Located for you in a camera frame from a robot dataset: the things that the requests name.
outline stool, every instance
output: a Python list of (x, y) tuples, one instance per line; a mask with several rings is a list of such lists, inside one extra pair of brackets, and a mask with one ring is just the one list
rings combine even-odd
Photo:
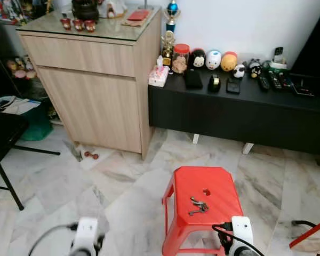
[[(168, 230), (167, 198), (173, 193), (174, 217)], [(190, 200), (192, 196), (198, 201), (204, 201), (209, 210), (190, 216), (188, 212), (198, 210)], [(164, 256), (188, 252), (225, 255), (222, 246), (217, 250), (180, 249), (180, 246), (193, 231), (211, 231), (213, 224), (231, 221), (232, 216), (243, 216), (232, 176), (221, 167), (176, 169), (162, 198), (162, 203), (165, 204), (165, 241), (162, 248)]]

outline black tv stand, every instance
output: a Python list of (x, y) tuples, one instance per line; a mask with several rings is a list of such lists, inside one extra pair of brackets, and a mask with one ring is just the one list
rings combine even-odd
[[(163, 88), (149, 86), (151, 126), (209, 135), (320, 155), (320, 97), (260, 90), (248, 74), (241, 93), (226, 92), (231, 73), (199, 71), (203, 88), (186, 89), (182, 75), (169, 75)], [(210, 76), (219, 74), (221, 89), (207, 91)]]

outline cord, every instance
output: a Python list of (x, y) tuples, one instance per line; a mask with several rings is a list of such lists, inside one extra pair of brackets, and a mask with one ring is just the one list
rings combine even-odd
[(55, 230), (57, 229), (61, 229), (61, 228), (68, 228), (70, 229), (71, 231), (76, 231), (77, 230), (77, 227), (78, 227), (78, 222), (74, 222), (74, 223), (71, 223), (69, 225), (58, 225), (58, 226), (55, 226), (53, 228), (50, 228), (48, 231), (46, 231), (44, 234), (41, 235), (40, 238), (38, 238), (38, 240), (34, 243), (34, 245), (32, 246), (30, 252), (28, 253), (28, 256), (31, 256), (34, 248), (39, 244), (39, 242), (45, 238), (45, 236), (47, 236), (49, 233), (52, 233), (54, 232)]
[(220, 230), (220, 229), (217, 228), (217, 227), (220, 227), (220, 226), (221, 226), (221, 225), (219, 225), (219, 224), (212, 225), (212, 229), (213, 229), (214, 231), (217, 231), (217, 232), (219, 232), (219, 233), (222, 233), (222, 234), (224, 234), (224, 235), (226, 235), (226, 236), (228, 236), (228, 237), (231, 237), (231, 238), (233, 238), (233, 239), (235, 239), (235, 240), (238, 240), (238, 241), (246, 244), (247, 246), (251, 247), (254, 251), (256, 251), (256, 253), (258, 253), (260, 256), (264, 256), (263, 253), (261, 253), (255, 246), (253, 246), (252, 244), (248, 243), (247, 241), (245, 241), (245, 240), (243, 240), (243, 239), (241, 239), (241, 238), (238, 238), (237, 236), (231, 235), (231, 234), (229, 234), (229, 233), (227, 233), (227, 232), (225, 232), (225, 231)]

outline blue trophy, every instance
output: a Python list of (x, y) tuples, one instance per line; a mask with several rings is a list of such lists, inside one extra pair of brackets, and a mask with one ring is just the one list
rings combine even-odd
[(175, 20), (180, 15), (180, 10), (175, 0), (171, 0), (171, 2), (167, 6), (167, 9), (164, 10), (164, 14), (167, 18), (166, 30), (174, 32)]

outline wooden cabinet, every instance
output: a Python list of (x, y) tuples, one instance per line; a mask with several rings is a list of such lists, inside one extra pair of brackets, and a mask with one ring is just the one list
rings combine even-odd
[(75, 141), (141, 153), (135, 80), (40, 68)]
[[(135, 40), (71, 32), (45, 33), (38, 20), (18, 29), (73, 142), (146, 156), (152, 135), (148, 120), (148, 74), (160, 51), (161, 11), (157, 8), (154, 12)], [(39, 23), (47, 27), (45, 22), (52, 19), (55, 22), (57, 16), (49, 14), (40, 19)]]

